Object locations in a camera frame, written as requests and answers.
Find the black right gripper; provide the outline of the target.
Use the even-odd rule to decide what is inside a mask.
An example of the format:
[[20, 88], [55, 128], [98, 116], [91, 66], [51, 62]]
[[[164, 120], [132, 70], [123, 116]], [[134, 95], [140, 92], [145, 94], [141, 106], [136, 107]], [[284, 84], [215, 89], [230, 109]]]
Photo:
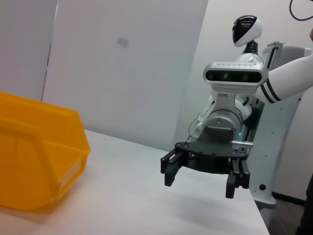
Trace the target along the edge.
[[250, 171], [247, 165], [247, 147], [235, 141], [232, 128], [205, 127], [197, 140], [178, 142], [160, 159], [160, 173], [164, 184], [170, 187], [181, 167], [196, 171], [228, 174], [226, 198], [233, 198], [235, 189], [249, 189]]

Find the person in dark clothes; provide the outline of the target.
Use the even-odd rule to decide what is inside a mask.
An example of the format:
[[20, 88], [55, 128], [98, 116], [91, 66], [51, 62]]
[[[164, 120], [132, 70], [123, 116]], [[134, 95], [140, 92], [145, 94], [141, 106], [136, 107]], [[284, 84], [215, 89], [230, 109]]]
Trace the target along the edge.
[[306, 190], [304, 212], [295, 235], [313, 235], [313, 174]]

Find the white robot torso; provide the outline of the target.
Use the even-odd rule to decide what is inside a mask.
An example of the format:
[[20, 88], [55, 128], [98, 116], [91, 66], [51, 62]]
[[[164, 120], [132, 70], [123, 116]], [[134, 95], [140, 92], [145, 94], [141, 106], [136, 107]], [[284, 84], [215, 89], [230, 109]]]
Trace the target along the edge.
[[[243, 53], [237, 59], [236, 62], [242, 63], [261, 63], [263, 64], [263, 59], [254, 53]], [[249, 105], [249, 99], [245, 94], [236, 94], [235, 104], [237, 109], [241, 112], [243, 120], [246, 120], [252, 113], [252, 108]]]

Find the black white robot head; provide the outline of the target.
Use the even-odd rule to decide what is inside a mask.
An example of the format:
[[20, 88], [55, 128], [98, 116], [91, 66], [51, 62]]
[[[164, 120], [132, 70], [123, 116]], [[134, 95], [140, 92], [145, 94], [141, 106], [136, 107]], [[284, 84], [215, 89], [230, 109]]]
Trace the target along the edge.
[[232, 39], [235, 47], [245, 46], [243, 53], [258, 54], [258, 43], [255, 41], [262, 35], [261, 20], [253, 15], [237, 18], [232, 28]]

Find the yellow plastic bin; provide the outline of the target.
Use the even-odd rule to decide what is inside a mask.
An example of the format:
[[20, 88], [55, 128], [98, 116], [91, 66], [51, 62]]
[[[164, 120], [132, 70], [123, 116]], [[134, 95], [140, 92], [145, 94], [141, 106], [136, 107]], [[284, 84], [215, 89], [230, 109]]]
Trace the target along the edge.
[[90, 146], [77, 111], [0, 92], [0, 206], [32, 211], [61, 199]]

